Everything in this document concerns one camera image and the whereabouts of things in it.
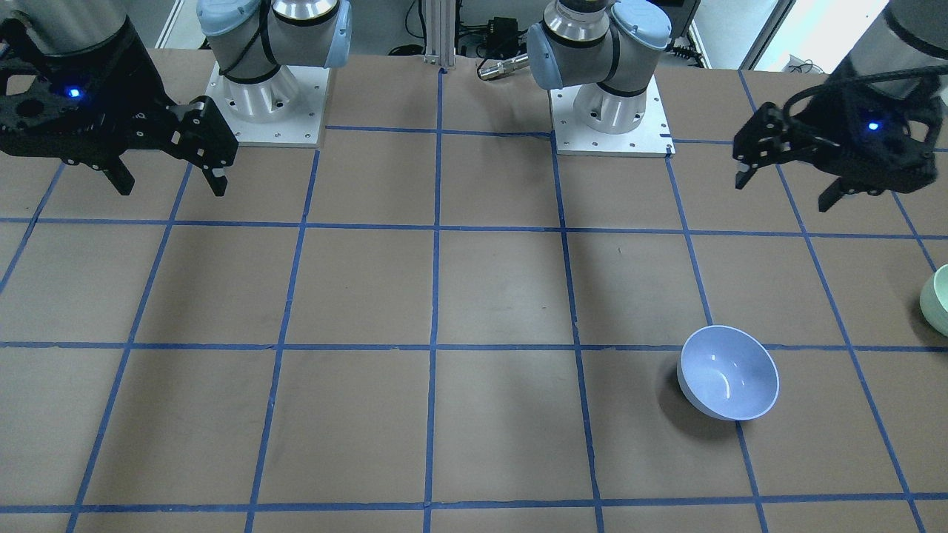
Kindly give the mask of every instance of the bowl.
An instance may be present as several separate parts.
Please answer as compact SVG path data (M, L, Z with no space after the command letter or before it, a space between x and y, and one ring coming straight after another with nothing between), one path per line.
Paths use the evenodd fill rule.
M751 420L771 410L780 376L767 350L727 325L699 329L678 361L678 383L699 411L719 420Z
M919 305L928 323L948 337L948 265L928 278L921 290Z

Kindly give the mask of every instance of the blue bowl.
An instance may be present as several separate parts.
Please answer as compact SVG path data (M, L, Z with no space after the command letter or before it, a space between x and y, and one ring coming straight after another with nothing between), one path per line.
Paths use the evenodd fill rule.
M699 411L720 420L763 416L780 394L780 376L767 350L726 325L704 327L688 338L678 383Z

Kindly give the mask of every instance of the metal post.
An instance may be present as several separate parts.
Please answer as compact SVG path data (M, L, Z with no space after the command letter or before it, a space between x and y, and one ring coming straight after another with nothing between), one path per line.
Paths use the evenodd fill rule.
M425 4L425 63L453 69L456 27L455 0L422 0Z

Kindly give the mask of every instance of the green bowl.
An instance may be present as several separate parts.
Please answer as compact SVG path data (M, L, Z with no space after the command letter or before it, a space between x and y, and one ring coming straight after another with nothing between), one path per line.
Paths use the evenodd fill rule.
M948 265L932 274L919 297L921 314L939 333L948 337Z

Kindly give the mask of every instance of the white mounting plate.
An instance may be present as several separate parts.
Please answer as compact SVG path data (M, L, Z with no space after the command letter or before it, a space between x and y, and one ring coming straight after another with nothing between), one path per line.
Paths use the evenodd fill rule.
M319 148L330 69L316 66L290 66L289 69L300 83L302 98L296 102L292 115L286 119L258 123L247 122L230 111L224 84L221 83L224 78L218 74L220 68L217 63L214 64L206 93L214 99L241 146Z
M646 113L639 127L626 134L593 130L575 115L573 101L579 86L550 91L550 107L556 129L556 152L563 156L665 157L675 154L665 107L652 77L648 83Z

